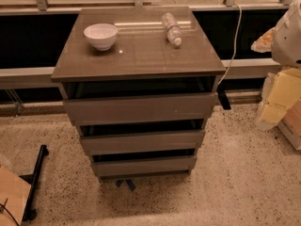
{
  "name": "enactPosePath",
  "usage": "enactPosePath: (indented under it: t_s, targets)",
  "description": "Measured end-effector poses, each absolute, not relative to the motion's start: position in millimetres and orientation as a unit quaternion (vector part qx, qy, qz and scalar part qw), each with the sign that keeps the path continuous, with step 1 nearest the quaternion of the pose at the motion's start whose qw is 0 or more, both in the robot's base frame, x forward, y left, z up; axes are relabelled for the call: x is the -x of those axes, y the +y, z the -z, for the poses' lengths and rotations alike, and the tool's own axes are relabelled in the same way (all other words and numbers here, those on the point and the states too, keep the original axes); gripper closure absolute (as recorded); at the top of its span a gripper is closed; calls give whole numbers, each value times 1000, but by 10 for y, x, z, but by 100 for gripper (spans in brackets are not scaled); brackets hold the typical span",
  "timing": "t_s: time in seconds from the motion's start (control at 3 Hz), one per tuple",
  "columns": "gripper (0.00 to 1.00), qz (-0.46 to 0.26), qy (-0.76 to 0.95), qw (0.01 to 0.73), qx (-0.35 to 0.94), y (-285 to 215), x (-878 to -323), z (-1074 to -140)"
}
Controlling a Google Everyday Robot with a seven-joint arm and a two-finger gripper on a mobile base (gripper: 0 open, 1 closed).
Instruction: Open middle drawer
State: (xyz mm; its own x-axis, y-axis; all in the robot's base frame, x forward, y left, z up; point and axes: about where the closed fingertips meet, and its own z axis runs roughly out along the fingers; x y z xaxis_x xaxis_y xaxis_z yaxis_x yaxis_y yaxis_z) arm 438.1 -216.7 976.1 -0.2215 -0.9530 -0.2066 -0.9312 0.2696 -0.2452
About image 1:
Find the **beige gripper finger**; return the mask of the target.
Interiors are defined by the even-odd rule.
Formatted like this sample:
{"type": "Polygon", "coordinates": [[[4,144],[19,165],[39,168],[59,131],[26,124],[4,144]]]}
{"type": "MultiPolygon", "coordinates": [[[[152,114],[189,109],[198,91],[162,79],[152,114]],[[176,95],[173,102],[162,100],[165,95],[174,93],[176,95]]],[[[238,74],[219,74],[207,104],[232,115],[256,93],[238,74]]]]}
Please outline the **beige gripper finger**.
{"type": "Polygon", "coordinates": [[[255,40],[251,45],[251,50],[257,53],[266,53],[271,51],[275,29],[272,27],[262,36],[255,40]]]}

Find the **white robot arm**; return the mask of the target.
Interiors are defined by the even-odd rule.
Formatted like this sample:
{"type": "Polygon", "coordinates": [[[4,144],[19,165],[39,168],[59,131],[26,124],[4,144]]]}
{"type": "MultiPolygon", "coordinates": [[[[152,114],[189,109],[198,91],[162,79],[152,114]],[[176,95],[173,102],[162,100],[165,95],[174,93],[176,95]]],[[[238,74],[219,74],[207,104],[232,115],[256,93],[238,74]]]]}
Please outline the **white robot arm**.
{"type": "Polygon", "coordinates": [[[281,66],[301,67],[301,0],[294,1],[277,24],[251,45],[257,53],[270,52],[281,66]]]}

